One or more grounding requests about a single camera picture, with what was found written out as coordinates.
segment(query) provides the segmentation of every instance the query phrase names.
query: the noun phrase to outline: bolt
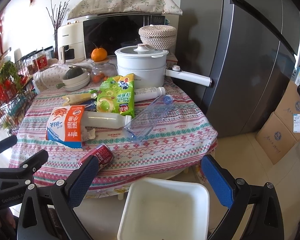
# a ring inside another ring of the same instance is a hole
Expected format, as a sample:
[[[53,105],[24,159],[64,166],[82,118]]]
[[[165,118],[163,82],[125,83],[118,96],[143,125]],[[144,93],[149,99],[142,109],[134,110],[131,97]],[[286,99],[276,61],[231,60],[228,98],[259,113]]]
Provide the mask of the bolt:
[[[271,182],[268,182],[268,183],[267,183],[267,187],[268,187],[268,188],[273,188],[273,184],[272,184]]]
[[[245,183],[244,179],[237,179],[237,183],[239,185],[243,185]]]
[[[59,179],[58,181],[57,181],[57,186],[62,186],[63,184],[64,184],[64,180],[63,179]]]
[[[28,186],[28,189],[34,189],[34,184],[30,184],[30,185]]]

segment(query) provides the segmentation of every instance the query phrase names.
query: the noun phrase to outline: woven basket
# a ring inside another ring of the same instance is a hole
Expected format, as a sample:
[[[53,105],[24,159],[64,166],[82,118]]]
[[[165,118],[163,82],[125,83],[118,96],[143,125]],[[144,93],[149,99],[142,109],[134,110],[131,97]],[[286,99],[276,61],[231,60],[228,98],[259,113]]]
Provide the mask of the woven basket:
[[[170,49],[176,44],[177,30],[168,25],[150,25],[139,29],[142,43],[151,49]]]

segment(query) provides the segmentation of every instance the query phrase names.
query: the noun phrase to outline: tile floor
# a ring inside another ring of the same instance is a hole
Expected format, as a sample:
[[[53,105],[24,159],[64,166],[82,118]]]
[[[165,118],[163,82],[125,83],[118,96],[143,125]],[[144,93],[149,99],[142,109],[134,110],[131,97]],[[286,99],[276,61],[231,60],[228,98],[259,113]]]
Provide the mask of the tile floor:
[[[0,139],[5,134],[0,132]],[[249,184],[264,185],[270,181],[277,191],[284,222],[285,239],[291,239],[300,218],[300,154],[299,148],[291,149],[277,164],[273,165],[255,140],[255,133],[221,138],[218,140],[215,159],[235,177],[244,178]],[[0,167],[9,163],[11,151],[0,155]],[[198,182],[195,169],[180,173],[173,180]],[[210,193],[209,229],[213,230],[226,208],[221,206],[211,186],[205,184]],[[127,194],[123,200],[116,196],[100,199],[84,199],[75,212],[94,239],[114,240],[120,224]],[[233,239],[240,239],[251,213],[249,205]],[[20,205],[11,208],[18,215]]]

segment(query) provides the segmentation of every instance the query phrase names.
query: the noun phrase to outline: tablecloth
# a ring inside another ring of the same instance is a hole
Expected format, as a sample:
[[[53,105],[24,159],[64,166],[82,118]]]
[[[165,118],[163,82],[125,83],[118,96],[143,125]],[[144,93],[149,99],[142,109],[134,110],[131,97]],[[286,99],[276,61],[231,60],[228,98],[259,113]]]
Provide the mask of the tablecloth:
[[[197,163],[204,154],[213,150],[217,132],[202,111],[171,78],[166,78],[164,88],[172,95],[173,109],[141,144],[130,143],[120,129],[96,129],[96,138],[85,142],[82,152],[69,151],[55,142],[46,140],[46,123],[61,98],[71,93],[85,93],[96,85],[90,83],[76,92],[50,88],[40,93],[18,131],[18,142],[12,149],[10,167],[18,167],[41,149],[49,152],[49,159],[35,174],[39,186],[52,185],[58,179],[66,179],[77,169],[77,162],[101,142],[114,153],[113,162],[102,169],[93,180],[87,197],[103,197],[127,191],[130,184],[148,174],[173,171]],[[152,100],[135,103],[136,114]]]

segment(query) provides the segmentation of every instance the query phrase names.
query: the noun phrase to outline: plastic bottle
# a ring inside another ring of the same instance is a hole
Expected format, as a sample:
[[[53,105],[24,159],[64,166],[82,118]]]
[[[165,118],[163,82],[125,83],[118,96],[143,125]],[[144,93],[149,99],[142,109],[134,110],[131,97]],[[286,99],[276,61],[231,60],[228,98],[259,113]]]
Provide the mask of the plastic bottle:
[[[122,129],[123,134],[131,142],[141,142],[172,107],[172,96],[159,96]]]
[[[119,129],[131,121],[131,115],[122,116],[116,113],[84,111],[81,124],[83,126]]]
[[[143,100],[154,99],[165,94],[166,90],[164,87],[140,88],[134,91],[134,101],[139,102]]]

